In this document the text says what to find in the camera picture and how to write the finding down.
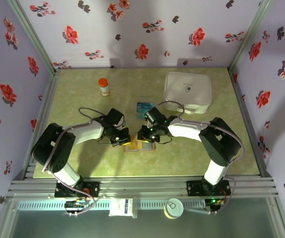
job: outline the glass panel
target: glass panel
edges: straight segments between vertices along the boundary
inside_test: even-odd
[[[138,210],[138,218],[89,211],[19,211],[11,238],[256,238],[276,237],[266,200],[235,198],[218,215],[184,211],[170,220],[163,210]]]

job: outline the tin can lid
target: tin can lid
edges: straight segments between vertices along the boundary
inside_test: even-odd
[[[176,198],[172,198],[166,203],[166,211],[169,216],[180,217],[183,213],[183,203]]]
[[[108,86],[108,81],[106,78],[101,78],[98,80],[98,84],[100,87],[104,88]]]

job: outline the white lid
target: white lid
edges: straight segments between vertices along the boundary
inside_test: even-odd
[[[205,74],[170,72],[166,77],[165,98],[184,105],[209,106],[212,102],[212,86]]]
[[[172,198],[166,204],[166,211],[169,216],[177,218],[183,213],[183,203],[176,198]]]

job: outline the floral wallpaper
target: floral wallpaper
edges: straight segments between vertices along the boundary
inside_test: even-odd
[[[285,1],[274,1],[234,69],[256,144],[285,209]]]
[[[42,14],[47,7],[37,8]],[[0,210],[10,182],[22,173],[49,78],[10,6],[0,0]]]
[[[121,68],[227,67],[260,0],[19,2],[55,68]]]

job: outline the table surface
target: table surface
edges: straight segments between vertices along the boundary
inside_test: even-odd
[[[226,68],[134,68],[134,69],[65,69],[58,79],[48,124],[62,126],[84,123],[79,107],[89,107],[107,114],[111,108],[122,112],[130,133],[136,133],[145,122],[137,118],[137,101],[163,101],[166,74],[169,72],[202,73],[212,83],[212,104],[204,114],[182,118],[210,121],[221,117],[245,145],[245,155],[234,163],[228,174],[259,174],[239,105]],[[98,79],[108,79],[111,94],[101,95]],[[159,107],[166,116],[178,115]],[[88,115],[99,116],[94,112]],[[210,158],[199,141],[175,137],[155,151],[123,153],[122,147],[98,144],[90,140],[73,147],[68,162],[83,177],[117,176],[188,176],[202,175]],[[37,164],[34,178],[49,178]]]

